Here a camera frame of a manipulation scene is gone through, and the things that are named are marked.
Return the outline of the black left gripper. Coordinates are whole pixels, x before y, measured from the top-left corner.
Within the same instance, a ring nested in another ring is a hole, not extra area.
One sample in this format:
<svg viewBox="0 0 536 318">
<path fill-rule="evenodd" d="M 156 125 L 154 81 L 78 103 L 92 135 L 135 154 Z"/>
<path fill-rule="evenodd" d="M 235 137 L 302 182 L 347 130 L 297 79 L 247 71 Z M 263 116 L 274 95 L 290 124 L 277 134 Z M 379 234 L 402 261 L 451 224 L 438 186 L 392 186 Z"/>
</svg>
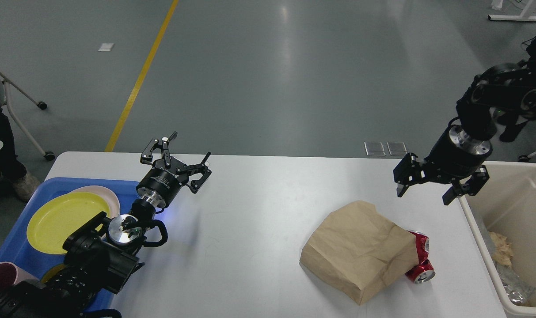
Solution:
<svg viewBox="0 0 536 318">
<path fill-rule="evenodd" d="M 169 144 L 177 135 L 177 131 L 174 131 L 169 137 L 152 139 L 140 155 L 140 163 L 150 165 L 152 169 L 137 185 L 137 194 L 155 208 L 169 207 L 183 186 L 196 194 L 213 173 L 208 163 L 211 152 L 207 152 L 200 163 L 182 167 L 173 165 Z M 160 151 L 160 159 L 153 159 L 155 150 Z M 169 172 L 171 169 L 175 170 L 175 175 Z"/>
</svg>

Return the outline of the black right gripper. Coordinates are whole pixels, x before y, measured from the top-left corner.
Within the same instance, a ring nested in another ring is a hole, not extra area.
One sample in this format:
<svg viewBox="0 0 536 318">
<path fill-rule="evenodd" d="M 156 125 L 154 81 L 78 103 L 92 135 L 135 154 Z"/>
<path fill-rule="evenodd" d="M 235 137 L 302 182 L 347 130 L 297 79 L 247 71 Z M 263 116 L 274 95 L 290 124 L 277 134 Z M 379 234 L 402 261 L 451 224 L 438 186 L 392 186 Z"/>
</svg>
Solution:
<svg viewBox="0 0 536 318">
<path fill-rule="evenodd" d="M 428 182 L 427 178 L 431 182 L 452 183 L 442 197 L 444 205 L 464 195 L 473 197 L 490 179 L 483 163 L 492 151 L 490 141 L 472 139 L 460 125 L 451 125 L 425 157 L 425 169 L 415 153 L 406 153 L 399 161 L 393 169 L 397 197 L 403 197 L 411 186 Z"/>
</svg>

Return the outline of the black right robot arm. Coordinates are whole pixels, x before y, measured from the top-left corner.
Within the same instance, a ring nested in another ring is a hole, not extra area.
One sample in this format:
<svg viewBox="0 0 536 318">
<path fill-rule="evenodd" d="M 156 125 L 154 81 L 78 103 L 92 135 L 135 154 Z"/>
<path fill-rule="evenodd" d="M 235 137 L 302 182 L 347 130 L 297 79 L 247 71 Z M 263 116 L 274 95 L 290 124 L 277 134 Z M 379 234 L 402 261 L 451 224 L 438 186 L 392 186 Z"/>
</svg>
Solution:
<svg viewBox="0 0 536 318">
<path fill-rule="evenodd" d="M 527 60 L 496 65 L 474 77 L 456 103 L 457 117 L 448 123 L 429 155 L 406 153 L 393 169 L 397 197 L 409 187 L 428 182 L 448 184 L 443 203 L 474 196 L 489 179 L 484 161 L 492 154 L 496 125 L 500 141 L 515 141 L 529 121 L 536 121 L 536 36 Z"/>
</svg>

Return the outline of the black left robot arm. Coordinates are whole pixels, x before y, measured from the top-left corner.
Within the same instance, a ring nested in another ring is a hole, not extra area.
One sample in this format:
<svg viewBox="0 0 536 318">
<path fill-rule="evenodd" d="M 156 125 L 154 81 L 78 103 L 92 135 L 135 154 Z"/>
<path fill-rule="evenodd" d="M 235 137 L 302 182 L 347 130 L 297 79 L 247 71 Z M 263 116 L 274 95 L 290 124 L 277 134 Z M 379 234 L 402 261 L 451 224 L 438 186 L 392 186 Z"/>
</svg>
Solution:
<svg viewBox="0 0 536 318">
<path fill-rule="evenodd" d="M 0 318 L 120 318 L 115 309 L 86 311 L 92 298 L 105 289 L 118 294 L 144 266 L 137 253 L 161 247 L 168 240 L 165 224 L 156 219 L 183 187 L 197 193 L 211 175 L 207 163 L 188 165 L 173 157 L 169 145 L 177 137 L 149 142 L 140 156 L 150 169 L 136 187 L 138 197 L 129 212 L 110 219 L 104 212 L 69 234 L 62 248 L 64 267 L 45 284 L 24 280 L 0 291 Z"/>
</svg>

